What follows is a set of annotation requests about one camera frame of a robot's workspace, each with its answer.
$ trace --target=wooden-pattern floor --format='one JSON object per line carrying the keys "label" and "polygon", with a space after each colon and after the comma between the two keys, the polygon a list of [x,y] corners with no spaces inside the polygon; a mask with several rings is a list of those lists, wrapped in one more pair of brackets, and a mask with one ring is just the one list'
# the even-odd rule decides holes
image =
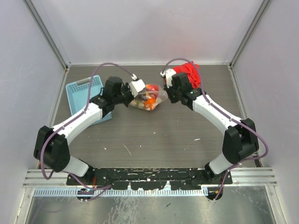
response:
{"label": "wooden-pattern floor", "polygon": [[[89,77],[95,67],[72,66],[66,84]],[[160,84],[162,66],[127,66],[146,84]],[[230,73],[225,65],[201,66],[205,91],[223,108],[240,116]],[[125,82],[129,76],[116,67],[98,73],[104,83],[109,76]],[[64,90],[55,124],[70,117]],[[203,167],[222,149],[223,136],[200,114],[169,100],[153,111],[116,106],[113,118],[93,125],[70,145],[71,155],[94,167]],[[253,162],[244,164],[254,166]]]}

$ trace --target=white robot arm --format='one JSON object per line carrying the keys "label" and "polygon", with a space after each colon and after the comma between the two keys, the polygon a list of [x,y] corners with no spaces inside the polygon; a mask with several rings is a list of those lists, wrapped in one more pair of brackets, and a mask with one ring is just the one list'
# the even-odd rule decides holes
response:
{"label": "white robot arm", "polygon": [[87,110],[80,110],[66,121],[52,128],[44,126],[39,130],[34,157],[38,160],[41,159],[41,150],[45,141],[51,134],[63,127],[47,144],[43,157],[44,164],[55,172],[65,171],[89,181],[93,176],[93,167],[70,155],[70,143],[88,126],[111,112],[115,105],[124,104],[128,106],[144,88],[145,84],[141,79],[123,84],[120,78],[110,77],[105,83],[103,94],[93,97]]}
{"label": "white robot arm", "polygon": [[[251,119],[242,120],[234,116],[217,105],[209,95],[205,94],[204,96],[200,88],[193,89],[185,73],[177,74],[175,70],[168,69],[161,72],[160,75],[166,82],[164,89],[167,91],[168,98],[172,103],[181,101],[183,105],[203,115],[224,135],[222,153],[205,166],[206,175],[209,179],[222,174],[222,172],[258,150],[257,137],[232,121],[236,120],[244,123],[255,131],[255,124]],[[229,115],[231,119],[216,110],[215,106]]]}

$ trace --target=plastic basket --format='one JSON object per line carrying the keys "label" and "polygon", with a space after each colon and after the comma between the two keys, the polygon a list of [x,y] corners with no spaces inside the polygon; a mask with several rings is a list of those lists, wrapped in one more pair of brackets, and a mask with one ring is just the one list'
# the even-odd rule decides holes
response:
{"label": "plastic basket", "polygon": [[[70,105],[71,114],[74,115],[83,107],[85,107],[87,102],[87,95],[88,95],[88,86],[89,86],[89,78],[85,78],[73,83],[69,83],[65,86],[66,94]],[[98,95],[101,91],[103,84],[99,76],[93,77],[92,88],[90,91],[90,98]],[[111,112],[107,114],[102,119],[92,123],[91,125],[98,124],[105,120],[109,120],[112,118]]]}

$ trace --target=orange object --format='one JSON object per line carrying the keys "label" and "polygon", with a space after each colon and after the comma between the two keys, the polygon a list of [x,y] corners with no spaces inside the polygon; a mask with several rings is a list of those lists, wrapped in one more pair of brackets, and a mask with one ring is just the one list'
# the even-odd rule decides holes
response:
{"label": "orange object", "polygon": [[156,102],[156,97],[152,97],[144,102],[144,106],[145,108],[149,108],[150,110],[153,110],[155,102]]}
{"label": "orange object", "polygon": [[167,98],[167,92],[161,86],[148,84],[145,86],[144,91],[140,92],[130,105],[152,111]]}

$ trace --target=red object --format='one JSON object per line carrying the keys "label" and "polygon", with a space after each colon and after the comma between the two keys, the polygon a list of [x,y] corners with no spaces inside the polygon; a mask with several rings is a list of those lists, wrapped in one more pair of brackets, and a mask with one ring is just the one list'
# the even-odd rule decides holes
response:
{"label": "red object", "polygon": [[200,78],[197,70],[191,63],[185,63],[173,68],[176,73],[185,72],[188,75],[189,81],[192,84],[192,87],[199,88],[200,85]]}

